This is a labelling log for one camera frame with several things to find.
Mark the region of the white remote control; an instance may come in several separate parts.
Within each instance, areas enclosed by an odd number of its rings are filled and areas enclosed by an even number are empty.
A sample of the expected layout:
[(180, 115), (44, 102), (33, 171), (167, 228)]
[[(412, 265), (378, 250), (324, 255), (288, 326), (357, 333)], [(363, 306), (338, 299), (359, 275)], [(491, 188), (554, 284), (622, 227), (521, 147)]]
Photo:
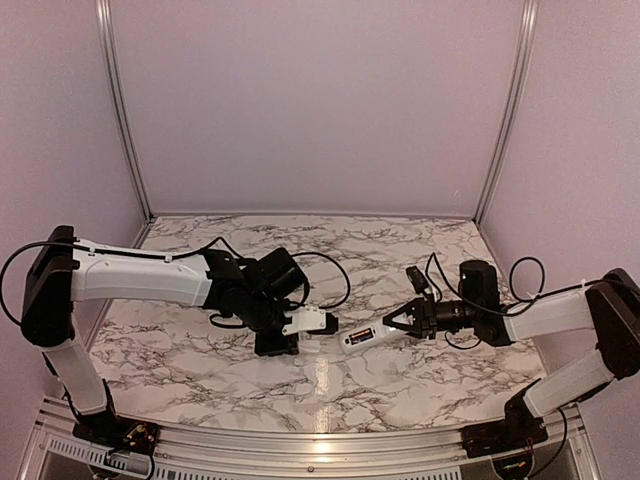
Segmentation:
[(346, 355), (352, 355), (377, 345), (395, 341), (406, 335), (405, 331), (384, 325), (382, 320), (376, 320), (342, 333), (339, 345)]

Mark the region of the white battery compartment cover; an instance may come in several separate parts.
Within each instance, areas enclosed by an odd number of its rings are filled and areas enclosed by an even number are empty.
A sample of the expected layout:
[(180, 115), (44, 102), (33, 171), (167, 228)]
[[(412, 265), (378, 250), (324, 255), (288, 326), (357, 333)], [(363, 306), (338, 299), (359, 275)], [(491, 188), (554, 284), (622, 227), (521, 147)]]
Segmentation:
[(302, 339), (298, 343), (301, 354), (318, 354), (321, 351), (321, 342), (314, 339)]

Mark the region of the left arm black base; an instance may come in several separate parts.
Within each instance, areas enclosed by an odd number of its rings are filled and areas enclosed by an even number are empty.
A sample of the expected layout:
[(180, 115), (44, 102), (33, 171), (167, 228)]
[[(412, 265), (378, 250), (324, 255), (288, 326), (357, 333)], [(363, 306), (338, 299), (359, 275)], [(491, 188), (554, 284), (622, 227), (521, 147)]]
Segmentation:
[(73, 427), (73, 436), (88, 442), (109, 447), (115, 451), (127, 451), (151, 455), (159, 437), (159, 425), (116, 415), (113, 418), (89, 420), (83, 418)]

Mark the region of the gold AAA battery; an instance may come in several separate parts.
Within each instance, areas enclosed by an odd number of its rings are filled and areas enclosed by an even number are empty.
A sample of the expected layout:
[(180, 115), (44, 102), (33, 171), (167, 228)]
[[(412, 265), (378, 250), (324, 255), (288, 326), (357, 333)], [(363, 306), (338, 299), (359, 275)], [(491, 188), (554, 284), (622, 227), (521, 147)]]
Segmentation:
[(361, 330), (361, 331), (358, 331), (356, 333), (353, 333), (353, 334), (350, 335), (350, 337), (353, 336), (353, 335), (362, 335), (364, 332), (372, 332), (374, 334), (374, 331), (371, 328), (368, 328), (368, 329)]

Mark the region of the front aluminium frame rail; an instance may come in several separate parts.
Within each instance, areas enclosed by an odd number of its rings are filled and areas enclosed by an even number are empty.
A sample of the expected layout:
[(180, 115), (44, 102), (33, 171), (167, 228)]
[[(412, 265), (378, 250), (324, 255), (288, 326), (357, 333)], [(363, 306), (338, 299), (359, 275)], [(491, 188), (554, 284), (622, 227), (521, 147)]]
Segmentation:
[[(538, 479), (599, 479), (578, 410), (547, 417), (542, 444), (471, 458), (463, 430), (436, 427), (374, 433), (260, 432), (160, 422), (157, 479), (494, 479), (517, 461)], [(119, 479), (143, 479), (146, 456), (116, 453), (72, 435), (67, 404), (41, 404), (19, 468), (20, 479), (89, 479), (95, 469)]]

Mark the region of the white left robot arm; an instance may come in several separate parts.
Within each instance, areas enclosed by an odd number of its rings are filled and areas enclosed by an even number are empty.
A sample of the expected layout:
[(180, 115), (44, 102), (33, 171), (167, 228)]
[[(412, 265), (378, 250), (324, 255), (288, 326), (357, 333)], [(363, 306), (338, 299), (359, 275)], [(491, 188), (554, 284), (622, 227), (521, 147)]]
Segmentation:
[(57, 227), (39, 246), (26, 278), (21, 332), (41, 349), (77, 416), (87, 419), (89, 431), (106, 445), (125, 438), (126, 423), (114, 413), (105, 383), (75, 337), (75, 303), (164, 301), (237, 317), (255, 332), (258, 355), (294, 354), (299, 332), (326, 325), (323, 310), (289, 301), (289, 294), (308, 281), (283, 248), (259, 260), (211, 248), (189, 253), (116, 249), (80, 240), (70, 226)]

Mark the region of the right rear aluminium frame post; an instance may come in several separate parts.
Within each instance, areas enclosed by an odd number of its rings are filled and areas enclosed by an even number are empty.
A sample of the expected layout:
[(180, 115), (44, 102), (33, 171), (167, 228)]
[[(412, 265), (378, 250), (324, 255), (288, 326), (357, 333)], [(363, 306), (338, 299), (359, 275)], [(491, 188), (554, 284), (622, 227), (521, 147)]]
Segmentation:
[(515, 59), (507, 91), (506, 103), (492, 150), (489, 167), (473, 217), (474, 224), (479, 230), (482, 229), (488, 216), (491, 202), (498, 186), (499, 176), (506, 161), (519, 106), (524, 95), (535, 40), (538, 10), (538, 1), (526, 0), (523, 2)]

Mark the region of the aluminium frame post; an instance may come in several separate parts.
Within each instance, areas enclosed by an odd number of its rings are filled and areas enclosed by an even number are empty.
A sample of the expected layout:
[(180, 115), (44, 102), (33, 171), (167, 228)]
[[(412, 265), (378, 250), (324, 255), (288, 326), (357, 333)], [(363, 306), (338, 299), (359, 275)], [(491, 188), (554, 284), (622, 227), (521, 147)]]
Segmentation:
[(499, 176), (506, 161), (519, 106), (524, 95), (535, 40), (538, 10), (538, 1), (526, 0), (523, 2), (515, 59), (507, 91), (506, 103), (492, 150), (489, 167), (473, 217), (474, 224), (479, 230), (482, 229), (488, 216), (491, 202), (498, 186)]
[(146, 223), (150, 223), (154, 219), (154, 215), (144, 184), (142, 169), (132, 134), (131, 122), (127, 112), (119, 69), (111, 2), (108, 0), (97, 0), (96, 14), (114, 117), (123, 147), (127, 169), (141, 216)]

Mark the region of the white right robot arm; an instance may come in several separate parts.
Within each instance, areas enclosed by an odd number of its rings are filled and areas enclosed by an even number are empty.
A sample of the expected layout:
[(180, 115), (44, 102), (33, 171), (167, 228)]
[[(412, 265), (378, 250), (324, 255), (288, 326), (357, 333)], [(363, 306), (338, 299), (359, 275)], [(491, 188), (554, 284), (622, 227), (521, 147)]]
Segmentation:
[(454, 299), (424, 293), (384, 316), (384, 325), (418, 339), (470, 329), (494, 348), (524, 341), (570, 343), (568, 353), (556, 354), (555, 364), (545, 355), (546, 376), (505, 404), (495, 438), (506, 448), (519, 446), (533, 433), (534, 422), (552, 411), (639, 372), (639, 286), (623, 268), (508, 306), (494, 266), (468, 260), (460, 264), (459, 283), (450, 290)]

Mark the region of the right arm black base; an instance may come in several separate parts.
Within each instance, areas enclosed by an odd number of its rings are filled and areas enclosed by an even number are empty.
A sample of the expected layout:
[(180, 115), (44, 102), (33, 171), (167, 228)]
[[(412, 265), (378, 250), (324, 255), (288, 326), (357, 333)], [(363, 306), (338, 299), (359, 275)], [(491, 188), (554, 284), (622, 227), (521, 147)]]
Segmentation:
[(507, 419), (469, 425), (461, 430), (463, 449), (469, 458), (501, 454), (547, 441), (541, 418)]

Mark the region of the purple AAA battery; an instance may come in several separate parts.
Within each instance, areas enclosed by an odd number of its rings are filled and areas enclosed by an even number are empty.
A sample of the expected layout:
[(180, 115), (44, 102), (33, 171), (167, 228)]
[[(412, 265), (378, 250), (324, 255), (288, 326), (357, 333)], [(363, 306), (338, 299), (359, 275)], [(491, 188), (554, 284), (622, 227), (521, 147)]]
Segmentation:
[(353, 335), (350, 337), (352, 345), (359, 345), (374, 339), (375, 335), (372, 332), (364, 332), (362, 335)]

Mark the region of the left rear aluminium frame post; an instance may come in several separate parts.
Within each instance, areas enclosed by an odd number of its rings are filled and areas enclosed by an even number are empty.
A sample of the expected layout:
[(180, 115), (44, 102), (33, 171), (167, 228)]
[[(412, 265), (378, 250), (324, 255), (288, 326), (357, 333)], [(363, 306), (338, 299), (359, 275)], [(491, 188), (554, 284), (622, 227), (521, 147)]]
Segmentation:
[(146, 223), (150, 223), (154, 219), (154, 215), (144, 184), (142, 169), (132, 134), (131, 122), (127, 112), (119, 69), (111, 2), (108, 0), (97, 0), (96, 14), (114, 117), (123, 147), (127, 169), (141, 216)]

